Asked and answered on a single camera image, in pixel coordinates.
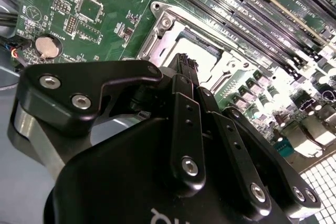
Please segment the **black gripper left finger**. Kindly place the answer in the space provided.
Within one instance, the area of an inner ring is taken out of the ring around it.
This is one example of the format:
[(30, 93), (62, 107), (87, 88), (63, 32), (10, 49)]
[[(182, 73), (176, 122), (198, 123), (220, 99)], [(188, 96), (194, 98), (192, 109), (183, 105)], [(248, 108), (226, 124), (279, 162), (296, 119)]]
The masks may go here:
[(198, 80), (182, 61), (176, 70), (146, 60), (32, 65), (20, 75), (8, 136), (53, 178), (89, 149), (94, 126), (135, 112), (163, 120), (165, 182), (183, 197), (205, 185)]

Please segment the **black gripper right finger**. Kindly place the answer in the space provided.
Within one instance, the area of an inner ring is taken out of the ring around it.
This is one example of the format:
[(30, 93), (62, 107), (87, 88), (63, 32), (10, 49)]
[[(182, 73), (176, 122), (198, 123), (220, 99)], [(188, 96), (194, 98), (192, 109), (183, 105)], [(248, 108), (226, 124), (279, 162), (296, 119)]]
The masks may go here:
[(232, 107), (220, 111), (214, 96), (200, 86), (197, 67), (195, 60), (188, 61), (204, 125), (212, 134), (215, 177), (232, 186), (228, 196), (237, 210), (247, 219), (264, 219), (275, 210), (288, 219), (318, 212), (317, 193), (241, 112)]

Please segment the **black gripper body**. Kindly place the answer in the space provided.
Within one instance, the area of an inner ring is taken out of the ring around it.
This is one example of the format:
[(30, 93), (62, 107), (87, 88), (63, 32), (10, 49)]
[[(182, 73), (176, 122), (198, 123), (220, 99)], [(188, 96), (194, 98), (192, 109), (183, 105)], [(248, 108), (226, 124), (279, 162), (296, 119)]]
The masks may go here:
[(212, 135), (203, 137), (205, 185), (183, 197), (163, 176), (167, 138), (161, 119), (142, 122), (74, 157), (48, 196), (44, 223), (293, 223), (275, 210), (247, 219), (232, 186), (215, 177)]

